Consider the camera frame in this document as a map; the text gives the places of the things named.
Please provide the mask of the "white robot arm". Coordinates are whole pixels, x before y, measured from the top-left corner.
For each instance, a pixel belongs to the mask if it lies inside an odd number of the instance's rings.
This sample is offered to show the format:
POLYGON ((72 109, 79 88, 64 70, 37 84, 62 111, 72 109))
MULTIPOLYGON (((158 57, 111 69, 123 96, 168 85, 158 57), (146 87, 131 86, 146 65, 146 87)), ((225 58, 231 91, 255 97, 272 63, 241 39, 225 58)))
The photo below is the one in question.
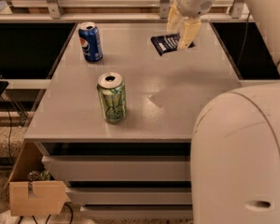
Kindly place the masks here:
MULTIPOLYGON (((280 75, 280 0, 244 0, 280 75)), ((280 224, 280 82, 227 91, 191 137, 193 224, 280 224)))

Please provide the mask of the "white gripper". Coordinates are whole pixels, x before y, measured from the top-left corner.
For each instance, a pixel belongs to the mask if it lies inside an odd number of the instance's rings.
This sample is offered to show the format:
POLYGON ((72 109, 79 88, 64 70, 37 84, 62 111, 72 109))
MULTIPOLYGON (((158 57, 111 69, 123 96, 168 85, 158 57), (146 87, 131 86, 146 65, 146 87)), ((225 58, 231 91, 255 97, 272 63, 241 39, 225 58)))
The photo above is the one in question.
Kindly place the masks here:
POLYGON ((199 16, 206 14, 214 2, 215 0, 175 0, 171 5, 166 30, 179 31, 178 49, 186 49, 193 42, 202 25, 199 16))

